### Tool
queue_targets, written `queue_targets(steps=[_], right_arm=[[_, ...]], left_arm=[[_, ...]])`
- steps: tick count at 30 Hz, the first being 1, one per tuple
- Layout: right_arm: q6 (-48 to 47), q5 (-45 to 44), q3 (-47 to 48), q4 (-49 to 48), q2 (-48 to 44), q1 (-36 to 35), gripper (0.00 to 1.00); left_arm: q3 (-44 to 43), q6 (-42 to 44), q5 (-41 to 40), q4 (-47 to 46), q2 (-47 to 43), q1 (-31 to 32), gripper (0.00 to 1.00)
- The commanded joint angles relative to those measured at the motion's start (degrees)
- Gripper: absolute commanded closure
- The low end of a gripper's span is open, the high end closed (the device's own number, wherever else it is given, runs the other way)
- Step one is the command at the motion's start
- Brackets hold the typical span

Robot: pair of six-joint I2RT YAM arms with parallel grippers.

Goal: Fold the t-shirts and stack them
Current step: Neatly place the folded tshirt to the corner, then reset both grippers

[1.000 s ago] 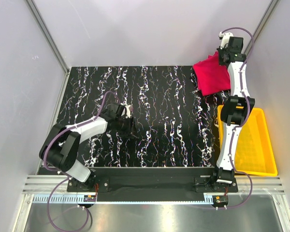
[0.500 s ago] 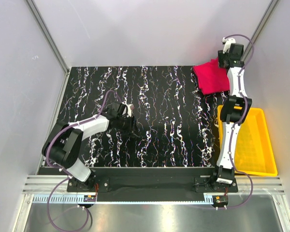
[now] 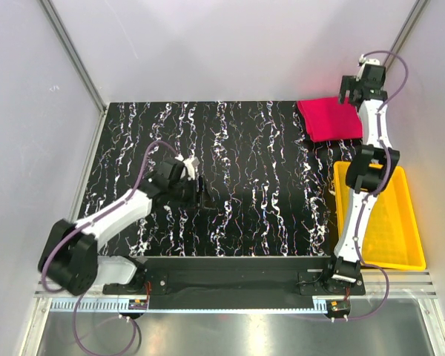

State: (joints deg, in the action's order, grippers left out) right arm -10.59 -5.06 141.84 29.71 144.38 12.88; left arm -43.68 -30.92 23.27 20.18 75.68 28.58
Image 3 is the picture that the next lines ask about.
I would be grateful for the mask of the pink t shirt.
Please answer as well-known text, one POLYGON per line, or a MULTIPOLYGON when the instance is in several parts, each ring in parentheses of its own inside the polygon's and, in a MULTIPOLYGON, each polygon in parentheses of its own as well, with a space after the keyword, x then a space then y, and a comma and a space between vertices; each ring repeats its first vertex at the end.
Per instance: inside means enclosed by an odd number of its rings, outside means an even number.
POLYGON ((361 139, 363 129, 354 106, 337 97, 297 101, 309 138, 313 142, 361 139))

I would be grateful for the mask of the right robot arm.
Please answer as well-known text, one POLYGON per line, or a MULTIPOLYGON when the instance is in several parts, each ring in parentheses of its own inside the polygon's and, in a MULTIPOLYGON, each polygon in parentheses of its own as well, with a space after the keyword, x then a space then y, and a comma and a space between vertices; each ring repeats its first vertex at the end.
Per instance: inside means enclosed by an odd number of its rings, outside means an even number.
POLYGON ((330 294, 342 294, 360 279, 369 218, 400 159, 387 133, 388 94, 383 89, 386 68, 377 59, 361 59, 359 66, 357 75, 342 78, 339 93, 339 102, 347 100, 357 111, 363 144, 346 172, 348 211, 341 237, 323 271, 321 285, 330 294))

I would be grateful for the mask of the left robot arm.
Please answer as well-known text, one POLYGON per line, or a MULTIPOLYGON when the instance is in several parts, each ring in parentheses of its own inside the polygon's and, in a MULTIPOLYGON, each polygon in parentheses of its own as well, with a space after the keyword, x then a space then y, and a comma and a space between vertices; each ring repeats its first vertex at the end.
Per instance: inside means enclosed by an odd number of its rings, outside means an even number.
POLYGON ((49 291, 53 281, 58 290, 80 296, 94 285, 133 285, 138 264, 99 251, 129 225, 172 202, 200 208, 204 179, 197 173, 199 164, 196 157, 166 159, 101 211, 75 222, 56 222, 38 264, 44 289, 49 291))

